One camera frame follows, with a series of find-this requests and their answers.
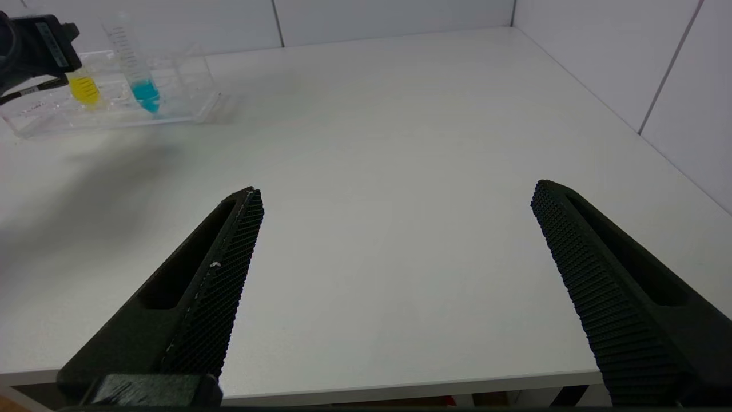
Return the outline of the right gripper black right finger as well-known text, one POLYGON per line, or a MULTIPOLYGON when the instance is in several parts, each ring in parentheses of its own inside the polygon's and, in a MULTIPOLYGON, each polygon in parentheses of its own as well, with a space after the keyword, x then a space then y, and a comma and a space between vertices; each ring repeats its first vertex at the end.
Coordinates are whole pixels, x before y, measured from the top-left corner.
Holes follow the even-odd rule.
POLYGON ((728 409, 730 318, 573 189, 539 180, 531 209, 612 404, 728 409))

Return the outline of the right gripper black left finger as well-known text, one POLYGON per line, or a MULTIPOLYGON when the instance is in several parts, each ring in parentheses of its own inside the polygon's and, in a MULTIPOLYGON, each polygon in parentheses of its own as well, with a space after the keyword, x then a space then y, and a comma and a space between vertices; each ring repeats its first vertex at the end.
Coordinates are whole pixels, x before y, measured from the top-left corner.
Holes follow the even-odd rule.
POLYGON ((224 198, 57 374, 71 402, 221 402, 219 380, 263 218, 224 198))

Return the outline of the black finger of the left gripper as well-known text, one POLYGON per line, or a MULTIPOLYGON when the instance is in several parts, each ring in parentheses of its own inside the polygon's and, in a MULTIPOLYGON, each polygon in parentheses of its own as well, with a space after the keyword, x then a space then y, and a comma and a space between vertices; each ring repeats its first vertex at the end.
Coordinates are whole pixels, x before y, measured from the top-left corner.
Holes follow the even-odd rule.
POLYGON ((22 97, 67 85, 67 74, 83 66, 73 46, 79 34, 74 23, 62 23, 54 15, 10 18, 2 13, 2 96, 22 97))

